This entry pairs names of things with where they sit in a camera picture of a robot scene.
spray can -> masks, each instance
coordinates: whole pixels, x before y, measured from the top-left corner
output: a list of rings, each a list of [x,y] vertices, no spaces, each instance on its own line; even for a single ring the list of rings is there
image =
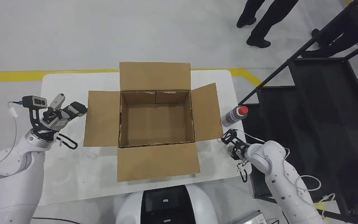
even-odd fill
[[[222,124],[226,127],[235,124],[239,120],[244,119],[247,116],[247,113],[248,108],[246,106],[236,106],[222,116]]]

person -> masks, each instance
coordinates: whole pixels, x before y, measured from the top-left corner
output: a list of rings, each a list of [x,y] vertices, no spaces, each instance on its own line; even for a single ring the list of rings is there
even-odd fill
[[[242,28],[256,22],[255,14],[265,0],[247,0],[244,11],[242,12],[236,26]],[[274,0],[261,21],[252,30],[251,36],[246,43],[250,46],[267,48],[271,43],[265,40],[265,36],[270,28],[281,22],[297,4],[298,0]]]
[[[311,35],[315,36],[318,32],[318,29],[314,29]],[[318,50],[306,50],[301,56],[303,58],[329,58],[351,48],[358,43],[358,26],[350,14],[347,14],[327,32],[323,33],[317,43],[320,47]]]

concrete floor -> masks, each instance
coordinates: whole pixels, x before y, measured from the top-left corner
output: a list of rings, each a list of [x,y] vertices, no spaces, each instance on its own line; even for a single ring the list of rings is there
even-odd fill
[[[245,44],[253,26],[235,24],[246,0],[198,1],[5,1],[0,8],[0,70],[117,69],[119,61],[190,62],[192,68],[249,68],[264,80],[342,10],[339,0],[301,0],[267,36],[272,46]],[[258,11],[260,19],[272,0]],[[358,71],[358,59],[352,61]],[[233,77],[240,101],[254,86]],[[269,85],[292,85],[285,70]],[[0,82],[0,148],[10,147],[13,124],[6,102],[40,95],[41,82]],[[256,102],[255,96],[249,102]],[[30,127],[28,111],[17,108],[18,135]],[[214,203],[219,223],[260,209],[266,219],[285,223],[277,205],[252,199],[251,184],[240,178],[198,184]],[[80,200],[36,210],[35,216],[81,223],[114,223],[127,195]],[[32,224],[58,223],[33,220]]]

cardboard box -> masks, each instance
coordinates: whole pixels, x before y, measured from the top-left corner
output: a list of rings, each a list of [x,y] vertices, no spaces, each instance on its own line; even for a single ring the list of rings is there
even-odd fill
[[[118,146],[117,180],[200,172],[196,142],[223,136],[216,84],[186,63],[120,63],[120,92],[90,91],[84,146]]]

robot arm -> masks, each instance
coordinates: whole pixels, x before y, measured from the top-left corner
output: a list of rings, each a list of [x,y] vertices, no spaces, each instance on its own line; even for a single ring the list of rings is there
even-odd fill
[[[51,149],[55,138],[60,139],[55,136],[56,133],[72,119],[87,112],[87,108],[78,102],[61,109],[64,100],[64,95],[59,94],[41,120],[39,109],[47,107],[46,99],[26,96],[19,102],[29,108],[33,128],[21,137],[13,149],[0,151],[0,161],[3,160],[0,162],[0,223],[31,222],[43,190],[45,151]]]
[[[265,174],[265,182],[278,205],[292,224],[324,224],[317,212],[306,185],[296,169],[285,160],[286,151],[274,141],[248,145],[237,138],[231,129],[222,138],[223,143],[233,143],[232,158],[250,162]]]

